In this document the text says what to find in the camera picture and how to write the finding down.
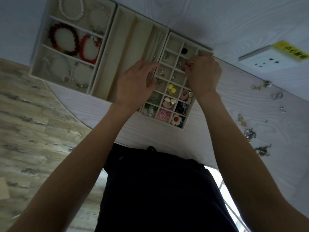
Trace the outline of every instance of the jewelry box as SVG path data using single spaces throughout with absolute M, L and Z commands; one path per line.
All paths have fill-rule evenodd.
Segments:
M 160 62 L 147 83 L 157 86 L 139 109 L 140 115 L 183 130 L 195 98 L 184 65 L 199 51 L 211 50 L 185 39 L 156 22 L 118 6 L 106 47 L 91 90 L 91 96 L 115 102 L 117 81 L 139 59 Z
M 140 115 L 183 130 L 195 103 L 184 72 L 186 61 L 199 51 L 211 50 L 170 32 L 156 69 L 156 88 Z
M 30 76 L 90 94 L 116 3 L 48 0 Z

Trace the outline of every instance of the bracelet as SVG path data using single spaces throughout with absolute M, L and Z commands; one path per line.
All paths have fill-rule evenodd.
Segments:
M 75 42 L 75 49 L 74 49 L 74 51 L 63 50 L 63 49 L 61 49 L 61 48 L 57 45 L 57 42 L 56 42 L 56 40 L 55 40 L 55 33 L 56 33 L 56 31 L 57 31 L 58 29 L 60 29 L 60 28 L 65 28 L 65 29 L 67 29 L 67 30 L 69 30 L 69 31 L 72 32 L 72 34 L 73 34 L 73 36 L 74 36 L 74 42 Z M 62 53 L 64 53 L 64 54 L 70 55 L 70 56 L 77 55 L 77 53 L 78 53 L 78 51 L 79 51 L 79 37 L 78 37 L 78 35 L 77 35 L 76 30 L 75 30 L 73 27 L 71 27 L 70 25 L 67 25 L 67 24 L 65 24 L 65 23 L 59 23 L 59 24 L 56 23 L 54 26 L 51 26 L 51 27 L 50 27 L 48 37 L 50 38 L 50 42 L 52 43 L 52 46 L 53 46 L 56 50 L 58 50 L 58 51 L 60 51 L 60 52 L 62 52 Z
M 83 3 L 83 0 L 79 0 L 79 1 L 80 1 L 80 5 L 81 5 L 81 12 L 80 12 L 80 14 L 79 14 L 77 17 L 73 18 L 73 17 L 67 16 L 67 15 L 64 13 L 64 11 L 63 11 L 63 6 L 62 6 L 63 0 L 59 0 L 59 9 L 60 9 L 61 14 L 62 14 L 64 17 L 66 17 L 67 19 L 72 20 L 72 21 L 78 21 L 78 20 L 80 20 L 80 19 L 83 17 L 85 10 L 84 10 L 84 3 Z
M 93 43 L 95 44 L 96 47 L 98 47 L 98 53 L 100 51 L 100 48 L 101 48 L 101 45 L 102 45 L 102 39 L 101 38 L 95 38 L 95 37 L 92 37 L 91 35 L 87 34 L 87 35 L 84 35 L 81 42 L 80 42 L 80 50 L 79 50 L 79 56 L 80 58 L 85 61 L 85 62 L 88 62 L 88 63 L 92 63 L 92 64 L 95 64 L 97 59 L 98 59 L 98 54 L 97 56 L 95 57 L 95 59 L 87 59 L 84 57 L 84 45 L 85 45 L 85 42 L 86 40 L 88 40 L 89 38 L 91 38 L 93 40 Z
M 92 5 L 91 8 L 87 11 L 86 17 L 85 17 L 86 22 L 88 23 L 89 27 L 90 27 L 95 33 L 100 34 L 100 35 L 104 35 L 104 33 L 105 33 L 105 31 L 106 31 L 106 27 L 107 27 L 108 20 L 107 20 L 105 26 L 102 26 L 102 27 L 97 26 L 97 27 L 95 27 L 95 26 L 90 22 L 90 19 L 89 19 L 89 15 L 90 15 L 91 11 L 94 11 L 94 10 L 101 10 L 101 11 L 103 11 L 103 12 L 107 15 L 108 19 L 109 19 L 110 15 L 111 15 L 111 14 L 110 14 L 110 10 L 108 10 L 108 8 L 107 8 L 106 6 L 103 6 L 103 5 L 100 5 L 100 6 Z
M 53 54 L 53 55 L 51 55 L 49 57 L 44 57 L 42 59 L 42 61 L 46 64 L 47 69 L 48 69 L 47 75 L 48 76 L 53 76 L 53 77 L 59 77 L 59 75 L 54 74 L 52 72 L 52 70 L 50 69 L 50 67 L 52 66 L 53 61 L 55 59 L 57 59 L 57 58 L 61 58 L 62 60 L 64 60 L 66 62 L 66 66 L 67 66 L 66 75 L 62 76 L 62 80 L 64 82 L 71 82 L 72 77 L 71 77 L 71 67 L 70 67 L 70 64 L 69 64 L 67 58 L 65 58 L 64 56 L 62 56 L 60 54 Z
M 94 66 L 91 66 L 91 65 L 86 65 L 86 64 L 83 64 L 81 62 L 75 62 L 72 66 L 72 69 L 71 69 L 71 78 L 72 78 L 72 81 L 74 81 L 74 71 L 75 69 L 79 66 L 79 65 L 84 65 L 84 66 L 87 66 L 89 67 L 91 70 L 94 69 Z M 77 89 L 80 89 L 80 88 L 87 88 L 89 85 L 87 83 L 83 83 L 83 84 L 80 84 L 80 83 L 76 83 L 76 87 Z

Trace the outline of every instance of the dark red beaded bracelet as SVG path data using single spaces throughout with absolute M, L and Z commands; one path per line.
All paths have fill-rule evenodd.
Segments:
M 98 59 L 98 54 L 97 56 L 95 57 L 95 59 L 93 60 L 90 60 L 90 59 L 87 59 L 84 57 L 84 45 L 85 45 L 85 42 L 91 38 L 91 36 L 89 34 L 87 35 L 84 35 L 82 40 L 80 41 L 80 50 L 79 50 L 79 56 L 80 58 L 85 61 L 85 62 L 88 62 L 88 63 L 92 63 L 92 64 L 95 64 L 97 59 Z M 93 40 L 94 44 L 96 47 L 98 47 L 98 53 L 100 51 L 100 48 L 101 48 L 101 45 L 102 45 L 102 39 L 101 38 L 98 38 L 97 40 Z
M 63 50 L 63 49 L 61 49 L 61 48 L 57 45 L 57 42 L 56 42 L 56 40 L 55 40 L 55 33 L 56 33 L 56 31 L 57 31 L 58 29 L 60 29 L 60 28 L 65 28 L 65 29 L 67 29 L 67 30 L 69 30 L 69 31 L 72 32 L 73 37 L 74 37 L 74 42 L 75 42 L 74 51 Z M 71 27 L 70 25 L 67 25 L 67 24 L 65 24 L 65 23 L 59 23 L 59 24 L 56 23 L 54 26 L 51 26 L 51 27 L 50 27 L 48 37 L 50 38 L 50 42 L 52 43 L 52 46 L 53 46 L 56 50 L 58 50 L 58 51 L 60 51 L 60 52 L 62 52 L 62 53 L 64 53 L 64 54 L 67 54 L 67 55 L 70 55 L 70 56 L 74 56 L 74 55 L 77 55 L 77 53 L 79 52 L 79 48 L 80 48 L 80 47 L 79 47 L 79 37 L 78 37 L 78 35 L 77 35 L 76 30 L 75 30 L 73 27 Z

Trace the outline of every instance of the wooden floor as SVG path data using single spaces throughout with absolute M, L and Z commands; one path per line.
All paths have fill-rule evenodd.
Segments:
M 6 231 L 45 179 L 90 129 L 73 118 L 25 66 L 0 61 L 0 177 L 11 198 L 0 200 Z M 107 174 L 102 172 L 71 226 L 94 230 Z

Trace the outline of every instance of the black shirt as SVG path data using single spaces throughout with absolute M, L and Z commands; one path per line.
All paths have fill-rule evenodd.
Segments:
M 195 160 L 114 145 L 98 231 L 238 231 L 210 172 Z

